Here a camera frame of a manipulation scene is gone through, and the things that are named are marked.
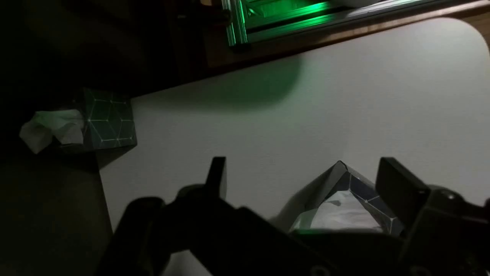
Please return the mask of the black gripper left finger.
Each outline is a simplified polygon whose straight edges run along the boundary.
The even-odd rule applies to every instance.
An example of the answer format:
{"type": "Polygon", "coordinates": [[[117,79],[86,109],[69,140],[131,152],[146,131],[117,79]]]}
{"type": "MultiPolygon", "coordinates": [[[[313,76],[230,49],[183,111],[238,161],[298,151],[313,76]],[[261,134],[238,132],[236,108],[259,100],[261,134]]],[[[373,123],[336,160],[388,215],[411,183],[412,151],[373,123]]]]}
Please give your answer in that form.
{"type": "Polygon", "coordinates": [[[224,198],[227,194],[227,158],[215,157],[207,175],[206,189],[210,195],[224,198]]]}

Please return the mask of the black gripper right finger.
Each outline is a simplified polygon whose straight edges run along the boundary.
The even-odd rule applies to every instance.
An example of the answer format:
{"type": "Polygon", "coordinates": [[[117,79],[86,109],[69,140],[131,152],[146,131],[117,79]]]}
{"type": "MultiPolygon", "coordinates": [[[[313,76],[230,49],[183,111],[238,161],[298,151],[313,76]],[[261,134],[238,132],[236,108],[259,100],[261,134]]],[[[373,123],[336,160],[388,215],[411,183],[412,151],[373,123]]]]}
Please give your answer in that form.
{"type": "Polygon", "coordinates": [[[426,204],[431,189],[399,160],[385,157],[379,163],[376,189],[403,226],[406,237],[426,204]]]}

